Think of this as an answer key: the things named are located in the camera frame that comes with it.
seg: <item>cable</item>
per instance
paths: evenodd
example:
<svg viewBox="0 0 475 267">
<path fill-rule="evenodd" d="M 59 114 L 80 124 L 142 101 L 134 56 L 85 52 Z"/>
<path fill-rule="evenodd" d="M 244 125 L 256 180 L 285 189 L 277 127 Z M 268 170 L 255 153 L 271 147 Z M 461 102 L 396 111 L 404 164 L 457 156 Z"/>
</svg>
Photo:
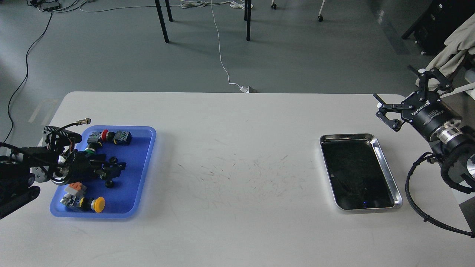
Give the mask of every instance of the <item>cable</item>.
<svg viewBox="0 0 475 267">
<path fill-rule="evenodd" d="M 27 54 L 25 56 L 25 62 L 27 64 L 27 74 L 25 75 L 25 78 L 23 79 L 23 81 L 21 81 L 20 85 L 18 86 L 18 88 L 15 90 L 15 92 L 13 92 L 13 94 L 11 95 L 10 97 L 10 100 L 8 101 L 8 106 L 7 106 L 7 111 L 8 111 L 8 118 L 10 119 L 10 122 L 11 122 L 11 128 L 10 128 L 10 131 L 8 132 L 8 135 L 7 137 L 5 138 L 5 140 L 3 140 L 3 142 L 5 143 L 7 141 L 7 139 L 10 137 L 10 134 L 11 134 L 11 131 L 13 130 L 13 126 L 14 126 L 14 123 L 13 123 L 13 119 L 11 118 L 11 113 L 10 113 L 10 104 L 11 104 L 11 100 L 13 99 L 13 96 L 18 92 L 18 90 L 20 89 L 20 87 L 25 83 L 25 81 L 28 79 L 28 54 L 31 50 L 31 48 L 39 42 L 39 40 L 41 38 L 43 38 L 43 36 L 45 35 L 46 33 L 46 30 L 48 29 L 49 27 L 49 23 L 51 22 L 51 18 L 53 17 L 53 13 L 51 13 L 51 15 L 49 16 L 49 20 L 48 20 L 48 24 L 46 25 L 46 28 L 45 30 L 43 31 L 43 33 L 38 37 L 38 39 L 36 39 L 36 41 L 34 41 L 31 46 L 28 48 L 28 51 L 27 51 Z"/>
<path fill-rule="evenodd" d="M 221 62 L 221 66 L 223 66 L 224 71 L 226 71 L 226 75 L 228 76 L 228 83 L 230 85 L 237 85 L 239 87 L 239 89 L 242 89 L 243 86 L 240 86 L 236 83 L 231 83 L 231 81 L 229 79 L 229 72 L 226 70 L 226 68 L 224 67 L 224 64 L 223 64 L 223 59 L 222 59 L 222 56 L 221 56 L 221 41 L 219 39 L 219 30 L 218 30 L 218 25 L 216 24 L 216 18 L 214 17 L 214 11 L 213 11 L 213 0 L 211 0 L 211 13 L 213 14 L 213 21 L 214 21 L 214 26 L 216 26 L 216 32 L 218 33 L 218 49 L 219 49 L 219 60 Z"/>
<path fill-rule="evenodd" d="M 416 170 L 417 166 L 419 166 L 422 162 L 428 160 L 428 159 L 431 159 L 431 158 L 435 158 L 436 155 L 434 155 L 433 153 L 431 152 L 425 152 L 424 154 L 422 154 L 418 160 L 416 162 L 414 162 L 412 164 L 412 167 L 411 169 L 409 170 L 409 173 L 408 173 L 408 176 L 406 178 L 406 196 L 408 198 L 408 201 L 409 201 L 409 204 L 411 205 L 411 207 L 413 208 L 413 210 L 419 214 L 422 218 L 424 218 L 424 222 L 430 222 L 432 223 L 433 225 L 437 226 L 437 227 L 440 227 L 442 229 L 445 229 L 445 230 L 449 230 L 449 231 L 452 231 L 452 232 L 455 232 L 455 233 L 459 233 L 459 234 L 462 234 L 462 235 L 467 235 L 467 236 L 470 236 L 471 238 L 475 238 L 475 233 L 474 232 L 467 232 L 467 231 L 463 231 L 463 230 L 460 230 L 460 229 L 457 229 L 455 227 L 452 227 L 450 225 L 447 225 L 443 222 L 440 222 L 432 217 L 430 217 L 427 213 L 425 213 L 423 210 L 421 210 L 421 208 L 419 208 L 419 206 L 416 205 L 416 203 L 414 202 L 414 200 L 412 199 L 411 197 L 411 194 L 409 192 L 409 180 L 412 176 L 412 174 L 414 173 L 414 171 Z"/>
<path fill-rule="evenodd" d="M 19 147 L 16 147 L 14 145 L 11 145 L 9 143 L 0 143 L 0 147 L 6 147 L 6 148 L 10 148 L 12 151 L 16 151 L 16 152 L 19 152 L 19 153 L 22 153 L 24 155 L 27 155 L 27 156 L 30 156 L 32 159 L 34 160 L 37 160 L 41 163 L 44 163 L 46 165 L 49 165 L 49 166 L 56 166 L 56 167 L 64 167 L 65 165 L 61 165 L 61 164 L 57 164 L 57 163 L 51 163 L 51 162 L 47 162 L 45 160 L 42 160 L 28 152 L 26 152 L 25 150 L 23 150 L 22 148 L 19 148 Z"/>
<path fill-rule="evenodd" d="M 88 13 L 97 13 L 97 12 L 104 12 L 104 11 L 111 11 L 111 10 L 119 10 L 119 9 L 133 9 L 133 8 L 151 8 L 151 7 L 156 7 L 156 6 L 134 6 L 134 7 L 123 7 L 123 8 L 113 8 L 113 9 L 107 9 L 107 10 L 84 10 L 81 7 L 88 3 L 87 1 L 82 2 L 79 5 L 79 10 L 82 12 L 88 12 Z"/>
</svg>

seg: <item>metal tray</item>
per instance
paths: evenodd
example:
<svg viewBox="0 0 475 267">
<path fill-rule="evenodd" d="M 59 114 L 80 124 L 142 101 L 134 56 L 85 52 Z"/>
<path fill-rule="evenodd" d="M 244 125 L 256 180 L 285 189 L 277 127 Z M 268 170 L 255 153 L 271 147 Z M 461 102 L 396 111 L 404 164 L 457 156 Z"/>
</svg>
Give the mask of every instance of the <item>metal tray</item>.
<svg viewBox="0 0 475 267">
<path fill-rule="evenodd" d="M 375 136 L 369 133 L 330 134 L 320 147 L 342 210 L 386 210 L 402 205 L 401 194 Z"/>
</svg>

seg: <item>black table leg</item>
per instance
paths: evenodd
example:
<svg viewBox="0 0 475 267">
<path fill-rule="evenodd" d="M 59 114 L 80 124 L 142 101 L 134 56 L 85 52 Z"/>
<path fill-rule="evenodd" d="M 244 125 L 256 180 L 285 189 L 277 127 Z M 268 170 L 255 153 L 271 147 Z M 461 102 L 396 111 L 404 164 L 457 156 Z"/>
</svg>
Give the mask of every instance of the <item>black table leg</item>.
<svg viewBox="0 0 475 267">
<path fill-rule="evenodd" d="M 165 0 L 165 5 L 167 6 L 168 20 L 173 22 L 173 18 L 171 17 L 170 0 Z"/>
<path fill-rule="evenodd" d="M 247 41 L 249 41 L 251 37 L 251 9 L 252 9 L 251 7 L 252 7 L 252 0 L 247 0 L 247 36 L 246 36 Z"/>
<path fill-rule="evenodd" d="M 244 0 L 244 21 L 247 20 L 247 0 Z"/>
<path fill-rule="evenodd" d="M 160 7 L 160 0 L 155 0 L 155 6 L 157 7 L 158 18 L 160 19 L 161 31 L 163 32 L 163 38 L 165 38 L 165 43 L 168 43 L 168 34 L 167 28 L 165 27 L 165 21 L 163 20 L 162 8 Z"/>
</svg>

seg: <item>black cable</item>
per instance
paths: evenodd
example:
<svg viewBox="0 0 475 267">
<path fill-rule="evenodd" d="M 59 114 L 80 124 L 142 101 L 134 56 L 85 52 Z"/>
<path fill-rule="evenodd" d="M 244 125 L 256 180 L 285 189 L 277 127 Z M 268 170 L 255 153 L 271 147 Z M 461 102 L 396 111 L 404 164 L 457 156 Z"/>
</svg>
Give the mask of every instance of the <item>black cable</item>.
<svg viewBox="0 0 475 267">
<path fill-rule="evenodd" d="M 24 155 L 27 155 L 27 156 L 30 156 L 32 159 L 34 160 L 37 160 L 41 163 L 44 163 L 45 165 L 49 165 L 49 166 L 56 166 L 56 167 L 65 167 L 66 165 L 62 165 L 62 164 L 58 164 L 58 163 L 51 163 L 51 162 L 47 162 L 43 159 L 40 159 L 28 152 L 26 152 L 25 150 L 23 150 L 22 148 L 19 148 L 19 147 L 16 147 L 12 144 L 9 144 L 9 143 L 0 143 L 0 147 L 6 147 L 6 148 L 10 148 L 12 151 L 16 151 L 16 152 L 19 152 L 19 153 L 22 153 Z"/>
<path fill-rule="evenodd" d="M 46 25 L 46 28 L 45 30 L 43 31 L 43 33 L 38 37 L 38 39 L 36 39 L 36 41 L 34 41 L 31 46 L 28 48 L 28 51 L 27 51 L 27 54 L 25 56 L 25 61 L 27 63 L 27 74 L 25 75 L 25 78 L 23 79 L 23 81 L 20 83 L 20 85 L 18 86 L 18 88 L 15 90 L 15 92 L 13 92 L 13 94 L 11 95 L 10 97 L 10 100 L 8 101 L 8 107 L 7 107 L 7 111 L 8 111 L 8 118 L 10 118 L 10 122 L 11 122 L 11 128 L 10 128 L 10 131 L 8 132 L 8 135 L 7 137 L 5 138 L 5 140 L 3 140 L 3 142 L 5 143 L 8 139 L 8 137 L 10 137 L 10 133 L 11 131 L 13 130 L 13 126 L 14 126 L 14 123 L 13 123 L 13 119 L 11 118 L 11 114 L 10 114 L 10 104 L 11 104 L 11 100 L 13 99 L 13 96 L 18 92 L 18 90 L 20 89 L 20 87 L 25 83 L 25 81 L 28 79 L 28 54 L 31 50 L 31 48 L 39 42 L 39 40 L 41 38 L 43 38 L 43 36 L 45 35 L 46 33 L 46 30 L 48 29 L 48 26 L 49 26 L 49 23 L 51 22 L 51 18 L 53 17 L 53 13 L 51 13 L 51 15 L 49 16 L 49 20 L 48 20 L 48 24 Z"/>
<path fill-rule="evenodd" d="M 455 233 L 459 233 L 459 234 L 462 234 L 462 235 L 467 235 L 467 236 L 470 236 L 471 238 L 475 238 L 475 233 L 474 232 L 467 232 L 467 231 L 463 231 L 463 230 L 460 230 L 460 229 L 457 229 L 455 227 L 452 227 L 450 225 L 447 225 L 443 222 L 440 222 L 432 217 L 430 217 L 427 213 L 425 213 L 423 210 L 421 210 L 419 208 L 419 206 L 416 205 L 416 203 L 414 202 L 414 200 L 412 199 L 411 197 L 411 194 L 409 192 L 409 180 L 412 176 L 412 174 L 414 173 L 415 169 L 417 168 L 417 166 L 419 166 L 422 162 L 428 160 L 428 159 L 431 159 L 431 158 L 435 158 L 436 155 L 434 155 L 433 153 L 430 153 L 430 152 L 425 152 L 424 154 L 422 154 L 418 160 L 416 162 L 414 162 L 412 164 L 412 167 L 411 169 L 409 170 L 409 173 L 408 173 L 408 176 L 406 178 L 406 196 L 408 198 L 408 201 L 409 201 L 409 204 L 411 205 L 411 207 L 413 208 L 413 210 L 419 214 L 422 218 L 424 218 L 424 222 L 430 222 L 432 223 L 433 225 L 437 226 L 437 227 L 440 227 L 442 229 L 445 229 L 445 230 L 449 230 L 449 231 L 452 231 L 452 232 L 455 232 Z"/>
</svg>

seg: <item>gray floor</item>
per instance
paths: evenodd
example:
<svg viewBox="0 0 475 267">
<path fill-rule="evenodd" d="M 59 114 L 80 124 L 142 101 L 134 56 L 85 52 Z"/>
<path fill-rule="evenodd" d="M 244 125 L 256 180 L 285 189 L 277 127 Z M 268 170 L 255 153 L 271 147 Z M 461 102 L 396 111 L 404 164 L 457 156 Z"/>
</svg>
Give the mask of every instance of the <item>gray floor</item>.
<svg viewBox="0 0 475 267">
<path fill-rule="evenodd" d="M 416 88 L 406 66 L 425 67 L 432 59 L 420 55 L 412 36 L 400 39 L 429 0 L 329 0 L 323 22 L 316 21 L 320 1 L 277 0 L 277 10 L 270 9 L 270 2 L 253 1 L 250 42 L 245 41 L 243 10 L 213 8 L 231 82 L 260 93 L 408 95 Z M 153 1 L 97 0 L 84 9 L 132 5 Z M 72 91 L 240 93 L 228 85 L 221 68 L 211 7 L 173 7 L 172 13 L 175 22 L 166 22 L 169 44 L 163 41 L 155 8 L 55 13 L 29 55 L 29 78 L 13 99 L 15 129 L 8 143 L 35 146 L 42 124 L 49 123 L 58 103 Z M 8 100 L 25 75 L 25 53 L 48 18 L 49 13 L 23 0 L 0 4 L 1 140 L 10 129 Z M 463 74 L 459 76 L 458 86 L 464 84 Z M 474 124 L 473 99 L 458 94 L 446 100 Z"/>
</svg>

